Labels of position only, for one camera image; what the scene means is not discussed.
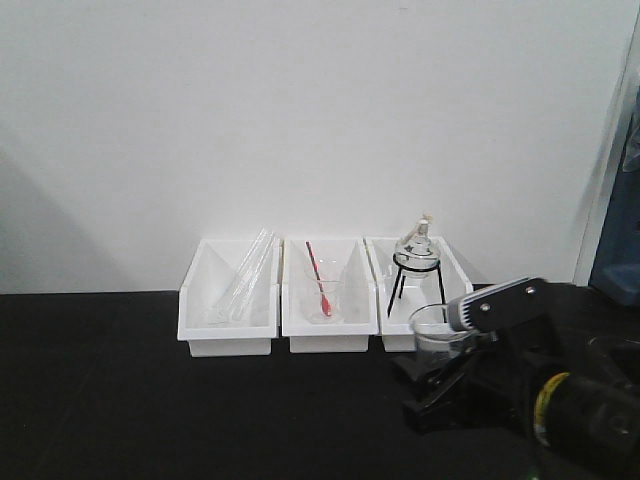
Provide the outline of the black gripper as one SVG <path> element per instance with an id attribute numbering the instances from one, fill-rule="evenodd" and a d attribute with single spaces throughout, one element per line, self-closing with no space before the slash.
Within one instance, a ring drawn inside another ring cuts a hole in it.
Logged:
<path id="1" fill-rule="evenodd" d="M 571 371 L 550 324 L 479 333 L 474 348 L 440 367 L 407 356 L 391 365 L 412 393 L 402 413 L 418 434 L 495 425 L 525 435 L 615 432 L 614 388 Z"/>

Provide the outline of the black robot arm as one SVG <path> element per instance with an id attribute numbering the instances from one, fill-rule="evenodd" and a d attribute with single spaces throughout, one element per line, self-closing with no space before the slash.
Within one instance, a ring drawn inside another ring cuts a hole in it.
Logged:
<path id="1" fill-rule="evenodd" d="M 461 346 L 393 359 L 413 394 L 402 405 L 413 431 L 502 427 L 607 479 L 638 478 L 638 341 L 589 339 L 588 373 L 569 366 L 555 332 L 503 330 Z"/>

